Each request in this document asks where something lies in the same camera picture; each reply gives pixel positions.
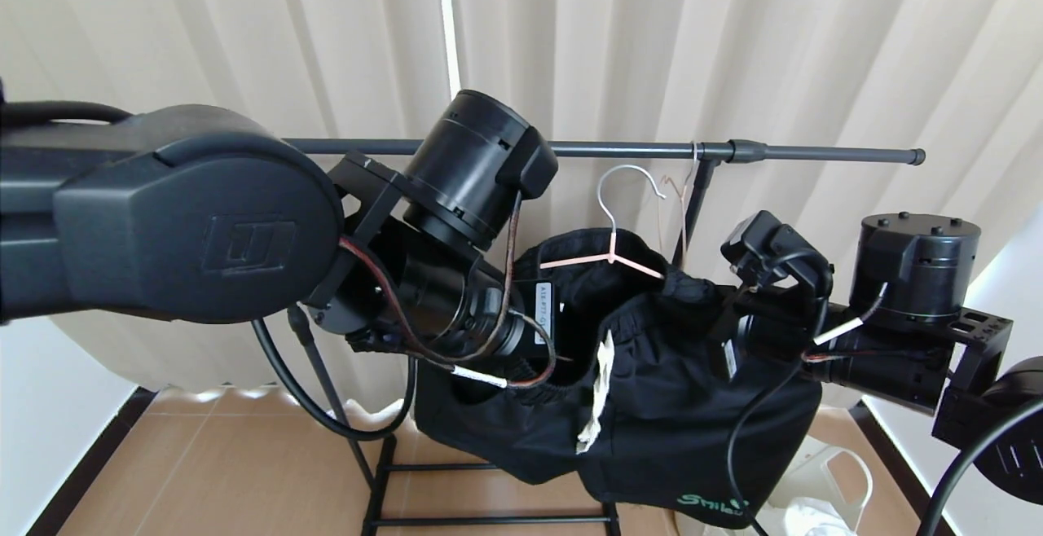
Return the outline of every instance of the pink hanger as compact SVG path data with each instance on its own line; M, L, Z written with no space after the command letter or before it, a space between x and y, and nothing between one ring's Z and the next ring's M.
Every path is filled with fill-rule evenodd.
M658 195L658 197L660 199L666 199L666 195L664 195L663 193L659 192L659 187L656 187L655 178L652 177L652 173L648 172L648 169L641 168L641 166L631 166L629 164L628 165L623 165L623 166L614 166L614 168L610 169L607 172L604 172L602 174L602 176L601 176L601 179L598 180L598 204L601 205L601 210L603 210L605 212L606 216L608 217L608 220L612 221L612 232L608 236L608 252L607 253L597 254L597 255L587 255L587 257L584 257L584 258L574 258L572 260L561 260L561 261L557 261L557 262L548 262L545 264L539 264L539 269L552 269L552 268L555 268L555 266L588 264L588 263L600 262L600 261L606 261L606 262L608 262L610 264L614 263L614 262L620 262L621 264L623 264L625 266L629 266L629 268L636 269L637 271L639 271L641 273L648 273L648 275L651 275L652 277L658 277L659 279L665 279L663 277L662 273L659 273L655 269L649 269L649 268L647 268L647 266L642 266L641 264L639 264L637 262L632 262L632 261L628 260L627 258L624 258L624 257L618 255L618 254L615 253L615 230L616 230L615 217L612 216L612 213L608 212L608 206L605 205L605 200L602 197L602 192L601 191L602 191L602 187L605 186L605 178L607 178L607 176L609 176L611 172L615 172L616 169L636 169L636 171L638 171L640 173L645 173L645 177L647 177L649 179L649 184L652 184L652 190L655 191L655 195Z

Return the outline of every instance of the white wall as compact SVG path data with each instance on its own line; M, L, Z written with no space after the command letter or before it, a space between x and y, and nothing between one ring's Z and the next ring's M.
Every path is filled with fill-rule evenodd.
M1043 206L971 285L966 306L1014 319L1002 370L1022 359L1043 355ZM880 425L928 492L957 452L930 437L931 418L867 398ZM1014 498L971 468L946 506L946 518L964 536L1027 534L1043 525L1043 506Z
M0 535L25 534L135 387L50 319L0 327Z

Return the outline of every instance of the horizontal metal rod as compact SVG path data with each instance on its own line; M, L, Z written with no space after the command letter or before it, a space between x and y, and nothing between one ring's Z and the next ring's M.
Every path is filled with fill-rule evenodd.
M414 154L421 140L406 139L287 139L286 143L309 154ZM732 143L641 143L582 142L552 140L558 157L597 157L602 160L692 160L693 147L699 160L721 162L759 162L760 160L800 160L819 162L886 162L919 165L920 149L846 149L846 147L779 147L756 143L756 152L747 152Z
M389 471L481 471L500 468L492 463L431 463L388 465Z
M496 526L504 523L604 523L611 518L604 515L513 515L478 517L397 517L369 521L370 526Z

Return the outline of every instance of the curtain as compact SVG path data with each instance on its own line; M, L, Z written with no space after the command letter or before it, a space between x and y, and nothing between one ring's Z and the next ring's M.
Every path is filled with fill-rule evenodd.
M729 281L718 247L767 209L836 264L846 301L862 217L950 214L981 226L977 270L1043 198L1043 0L0 0L8 98L96 99L136 112L205 102L281 136L420 138L459 82L556 140L760 140L923 147L923 166L721 166L689 249L694 275ZM451 38L442 31L452 8ZM446 40L455 43L447 52ZM318 160L332 166L335 159ZM405 160L381 160L401 168ZM563 160L526 204L519 249L605 226L598 177L616 162ZM692 162L614 173L620 226L670 255ZM502 264L503 240L490 251ZM248 325L56 317L127 379L199 391L272 381ZM269 325L306 387L285 318ZM403 385L398 358L320 336L346 397L369 409Z

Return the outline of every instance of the robotic arm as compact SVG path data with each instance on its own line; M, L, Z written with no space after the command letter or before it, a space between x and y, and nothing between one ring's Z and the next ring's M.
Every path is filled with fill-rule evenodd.
M512 281L511 257L501 273L482 252L510 223L512 253L520 202L545 191L558 164L495 99L462 91L403 173L348 153L326 175L216 106L130 116L0 95L0 145L2 321L98 309L258 328L299 301L357 350L461 371L452 364L550 350L553 368L532 306L547 283ZM361 208L345 217L347 195ZM845 307L827 303L825 258L756 214L722 246L744 285L709 333L717 374L731 379L751 352L800 359L801 375L937 413L933 435L967 448L1043 394L1043 358L996 379L1012 322L962 306L979 236L959 219L868 217ZM775 286L786 276L797 285ZM808 348L819 314L825 332ZM975 458L997 486L1037 504L1041 424L1023 419Z

